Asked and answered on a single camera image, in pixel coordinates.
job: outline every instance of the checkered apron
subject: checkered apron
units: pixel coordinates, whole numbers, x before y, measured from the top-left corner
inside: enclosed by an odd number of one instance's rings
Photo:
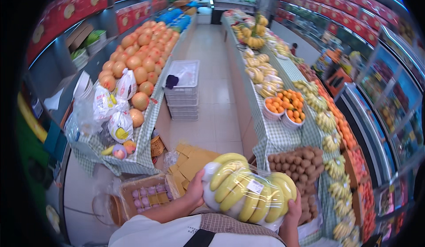
[[[216,233],[266,235],[278,239],[283,243],[283,246],[286,246],[279,235],[268,228],[256,224],[243,223],[223,214],[205,212],[201,214],[199,230],[189,239],[184,247],[209,246]]]

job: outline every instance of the tiled floor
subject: tiled floor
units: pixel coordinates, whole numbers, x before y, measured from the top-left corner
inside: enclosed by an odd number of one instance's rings
[[[199,120],[172,122],[171,145],[197,145],[218,153],[243,154],[235,98],[220,25],[197,25],[186,56],[200,60]]]

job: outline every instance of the white shirt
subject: white shirt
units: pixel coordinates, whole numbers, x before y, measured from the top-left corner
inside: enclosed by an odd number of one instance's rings
[[[164,224],[136,215],[112,234],[109,247],[184,246],[198,231],[200,224],[201,215],[178,218]],[[225,246],[283,247],[284,245],[278,239],[266,235],[216,233],[210,247]]]

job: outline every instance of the wicker basket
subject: wicker basket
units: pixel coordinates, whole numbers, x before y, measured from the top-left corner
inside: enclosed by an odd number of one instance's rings
[[[151,140],[151,157],[159,156],[164,151],[164,143],[159,136],[156,136]]]

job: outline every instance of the price sticker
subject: price sticker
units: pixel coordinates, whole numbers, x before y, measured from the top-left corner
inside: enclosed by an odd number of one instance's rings
[[[258,181],[252,179],[249,181],[247,188],[253,191],[256,194],[260,194],[263,191],[264,185],[259,183]]]
[[[381,74],[380,74],[380,73],[375,73],[375,77],[376,77],[376,79],[377,79],[378,81],[381,81],[381,80],[382,80],[382,76],[381,76]]]

